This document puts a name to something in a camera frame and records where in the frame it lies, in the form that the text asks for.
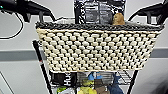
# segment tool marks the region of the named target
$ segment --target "cream woven basket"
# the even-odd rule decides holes
[[[37,23],[53,73],[140,70],[161,26]]]

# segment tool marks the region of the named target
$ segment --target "basket rim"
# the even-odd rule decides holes
[[[77,33],[90,33],[90,34],[103,34],[103,33],[107,33],[107,34],[161,34],[161,31],[125,31],[125,30],[121,30],[121,31],[107,31],[107,30],[77,30],[77,29],[41,29],[41,28],[37,28],[36,29],[37,33],[39,34],[45,34],[45,33],[64,33],[64,32],[69,32],[69,33],[73,33],[73,32],[77,32]]]
[[[37,22],[36,29],[57,29],[57,30],[102,30],[102,31],[161,31],[164,25],[150,25],[127,22],[126,25],[109,24],[58,24],[53,22]]]

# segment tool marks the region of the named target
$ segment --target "metal rod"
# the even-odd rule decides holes
[[[124,80],[124,78],[122,77],[122,75],[120,74],[120,72],[118,72],[118,74],[121,76],[121,78],[123,79],[124,83],[126,83],[126,81]]]
[[[3,92],[2,92],[2,90],[0,89],[0,94],[4,94]]]
[[[51,85],[50,85],[50,82],[48,80],[47,73],[46,73],[46,70],[45,70],[45,67],[44,67],[44,63],[43,63],[43,60],[42,60],[42,57],[41,57],[41,54],[40,54],[39,44],[36,40],[33,41],[33,46],[34,46],[34,49],[36,50],[39,62],[41,63],[40,66],[41,66],[41,70],[42,70],[44,78],[45,78],[45,82],[47,84],[48,91],[49,91],[50,94],[53,94],[52,90],[51,90]]]
[[[125,72],[125,74],[128,76],[128,78],[131,80],[131,77],[130,77],[130,75],[128,74],[128,72],[125,71],[125,70],[124,70],[124,72]]]
[[[40,19],[41,23],[44,22],[43,15],[44,15],[44,12],[40,11],[39,12],[39,19]]]
[[[151,13],[150,12],[146,12],[147,15],[147,23],[151,24]]]
[[[12,88],[10,87],[10,85],[8,84],[7,80],[5,79],[4,75],[2,74],[2,72],[0,71],[0,74],[2,76],[2,78],[4,79],[5,83],[7,84],[7,86],[9,87],[10,91],[12,92],[12,94],[14,94]]]
[[[131,83],[130,83],[130,86],[129,86],[129,89],[128,89],[127,94],[130,94],[130,93],[131,93],[132,87],[133,87],[133,85],[134,85],[134,83],[135,83],[135,79],[136,79],[137,73],[138,73],[138,70],[135,70],[135,71],[134,71],[134,74],[133,74],[133,77],[132,77],[132,79],[131,79]]]

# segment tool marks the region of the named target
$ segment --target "white wall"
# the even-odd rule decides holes
[[[33,1],[51,9],[56,18],[74,17],[73,0]],[[125,20],[128,20],[138,9],[159,2],[163,0],[127,0]],[[30,23],[24,23],[24,29],[19,36],[10,40],[0,40],[0,51],[34,50],[32,40],[38,39],[35,31],[37,21],[39,21],[38,17],[32,16]],[[146,18],[135,17],[133,21],[146,23]],[[168,48],[168,21],[165,21],[165,24],[155,48]],[[0,13],[0,37],[13,35],[19,28],[20,22],[14,14]],[[139,72],[131,94],[154,94],[152,92],[167,78],[167,61],[168,59],[149,59],[145,68]],[[15,94],[47,94],[48,92],[37,61],[0,62],[0,71],[4,73]],[[122,88],[126,92],[127,87],[122,86]]]

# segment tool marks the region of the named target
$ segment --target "shelf leg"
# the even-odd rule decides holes
[[[41,57],[41,54],[40,54],[39,44],[36,40],[33,41],[33,46],[34,46],[34,49],[36,50],[39,62],[41,63],[40,66],[41,66],[41,70],[42,70],[44,78],[45,78],[45,82],[47,84],[48,91],[49,91],[50,94],[53,94],[52,90],[51,90],[51,85],[50,85],[50,82],[48,80],[47,73],[46,73],[46,70],[45,70],[45,67],[44,67],[44,63],[43,63],[43,60],[42,60],[42,57]]]
[[[132,87],[133,87],[133,85],[134,85],[134,83],[135,83],[135,79],[136,79],[137,74],[138,74],[138,70],[135,70],[135,71],[134,71],[134,74],[133,74],[133,77],[132,77],[132,79],[131,79],[131,83],[130,83],[130,86],[129,86],[129,89],[128,89],[127,94],[130,94],[130,93],[131,93],[131,90],[132,90]]]

